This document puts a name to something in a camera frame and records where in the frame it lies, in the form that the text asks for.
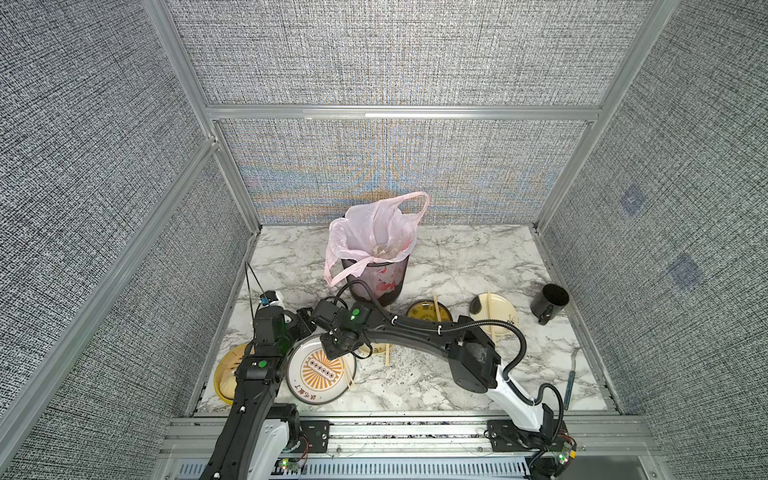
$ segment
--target white marble surface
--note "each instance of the white marble surface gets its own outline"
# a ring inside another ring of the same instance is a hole
[[[323,279],[327,240],[327,227],[263,229],[251,265],[265,289],[283,293],[288,310],[314,306],[318,299],[331,294]],[[340,263],[333,272],[339,271]],[[547,271],[527,227],[421,226],[402,293],[388,309],[404,313],[414,301],[431,297],[434,289],[440,303],[457,318],[468,314],[468,303],[478,293],[491,291],[503,295],[515,306],[520,329],[528,341],[528,353],[513,371],[514,377],[532,393],[542,382],[553,383],[564,393],[571,369],[571,351],[578,346],[576,336],[564,316],[540,326],[528,308],[532,296],[547,281]],[[259,292],[253,281],[251,288],[257,298]],[[249,341],[252,335],[247,288],[243,282],[216,364],[225,353]],[[517,348],[518,341],[513,336],[497,342],[502,365],[516,354]],[[198,415],[229,410],[216,396],[212,378],[213,372],[198,406]],[[555,406],[557,402],[550,394],[545,393],[545,401]],[[390,367],[384,366],[384,356],[358,361],[355,386],[335,402],[309,406],[296,400],[285,384],[280,388],[277,401],[295,402],[300,411],[498,409],[487,396],[458,387],[444,360],[399,346],[390,353]],[[606,408],[584,354],[579,352],[570,409]]]

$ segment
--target red wire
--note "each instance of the red wire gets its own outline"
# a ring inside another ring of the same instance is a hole
[[[305,445],[304,446],[304,453],[301,454],[301,456],[299,457],[299,461],[296,462],[296,463],[301,462],[301,459],[304,458],[304,455],[306,455],[307,452],[310,450],[310,442],[306,439],[306,437],[301,437],[301,438],[304,439],[304,445]]]

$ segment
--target yellow plate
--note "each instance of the yellow plate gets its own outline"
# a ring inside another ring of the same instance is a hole
[[[453,317],[451,313],[440,302],[437,302],[440,308],[440,321],[452,322]],[[437,322],[437,312],[435,312],[435,302],[433,300],[419,300],[408,308],[407,316],[419,320],[428,320],[429,322]]]
[[[243,345],[236,346],[235,348],[230,350],[228,354],[226,354],[221,359],[221,361],[219,362],[219,366],[216,367],[216,371],[214,372],[214,389],[216,390],[216,395],[219,396],[222,402],[228,405],[232,405],[232,399],[228,399],[221,392],[221,387],[220,387],[221,379],[224,377],[224,374],[240,366],[240,362],[243,361],[243,355],[245,355],[246,345],[248,345],[248,343],[244,343]]]
[[[518,312],[509,300],[497,293],[491,293],[491,316],[488,316],[488,294],[481,293],[478,297],[480,297],[480,305],[482,305],[482,308],[477,313],[469,314],[473,320],[494,319],[501,320],[502,322],[509,322],[514,326],[518,325]],[[480,328],[482,328],[488,335],[493,333],[496,336],[504,336],[511,333],[503,326],[485,325]]]

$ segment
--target plate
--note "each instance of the plate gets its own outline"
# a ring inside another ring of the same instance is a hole
[[[357,373],[352,353],[330,360],[319,336],[302,341],[288,359],[286,383],[290,392],[304,403],[322,405],[338,399],[349,389]]]
[[[246,345],[248,343],[236,346],[230,350],[221,359],[214,372],[214,390],[216,390],[216,395],[227,405],[232,405],[232,399],[229,398],[228,394],[234,397],[234,386],[237,385],[237,381],[233,384],[234,371],[237,370],[240,362],[243,361]]]
[[[518,312],[515,310],[515,306],[509,303],[509,300],[497,293],[490,294],[490,313],[493,316],[488,316],[488,294],[481,293],[478,295],[480,299],[480,305],[482,308],[477,313],[470,313],[469,316],[473,320],[487,320],[495,319],[502,322],[509,322],[514,326],[518,325]],[[495,335],[497,337],[508,335],[511,332],[503,326],[484,325],[482,328],[488,335]]]
[[[437,305],[438,305],[438,308],[440,309],[440,321],[452,322],[453,317],[451,316],[451,313],[448,311],[448,309],[445,308],[445,305],[443,305],[440,302],[437,302]],[[408,307],[408,312],[406,313],[406,316],[419,319],[419,320],[428,320],[430,322],[437,322],[437,313],[435,312],[435,301],[419,300],[418,302]]]

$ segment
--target gray fabric wall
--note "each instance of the gray fabric wall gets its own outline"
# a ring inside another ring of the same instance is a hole
[[[147,478],[193,395],[249,236],[211,159],[3,480]]]
[[[417,190],[432,195],[426,223],[529,223],[584,122],[232,120],[221,128],[264,223],[326,223],[352,205]]]
[[[591,106],[653,0],[167,4],[209,104]],[[435,198],[426,223],[532,222],[583,130],[554,121],[222,123],[265,223],[324,223],[415,190]]]
[[[168,0],[212,104],[599,104],[652,0]]]
[[[544,239],[678,479],[765,478],[768,6],[683,0]]]
[[[0,6],[0,414],[203,136],[140,0]]]

